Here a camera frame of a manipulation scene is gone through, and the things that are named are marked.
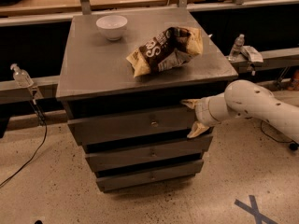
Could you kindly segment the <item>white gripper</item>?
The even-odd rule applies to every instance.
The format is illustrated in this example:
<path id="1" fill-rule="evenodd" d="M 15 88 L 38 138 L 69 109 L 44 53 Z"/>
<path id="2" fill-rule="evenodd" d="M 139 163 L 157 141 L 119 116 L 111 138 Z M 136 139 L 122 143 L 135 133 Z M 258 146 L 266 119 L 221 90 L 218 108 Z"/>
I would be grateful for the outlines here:
<path id="1" fill-rule="evenodd" d="M 208 127 L 215 126 L 218 121 L 213 118 L 209 110 L 209 98 L 202 99 L 183 99 L 180 102 L 190 109 L 195 109 L 195 115 L 198 119 L 191 128 L 187 137 L 189 139 L 196 138 L 200 134 L 206 132 Z"/>

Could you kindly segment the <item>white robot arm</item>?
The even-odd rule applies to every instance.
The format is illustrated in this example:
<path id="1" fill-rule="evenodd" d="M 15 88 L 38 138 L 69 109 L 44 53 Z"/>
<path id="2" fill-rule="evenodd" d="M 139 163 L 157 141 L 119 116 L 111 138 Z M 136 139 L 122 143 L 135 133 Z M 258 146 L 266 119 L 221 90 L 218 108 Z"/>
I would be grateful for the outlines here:
<path id="1" fill-rule="evenodd" d="M 237 80 L 221 94 L 181 103 L 195 112 L 196 121 L 188 138 L 195 138 L 227 119 L 260 119 L 299 143 L 299 107 L 278 100 L 274 94 L 255 83 Z"/>

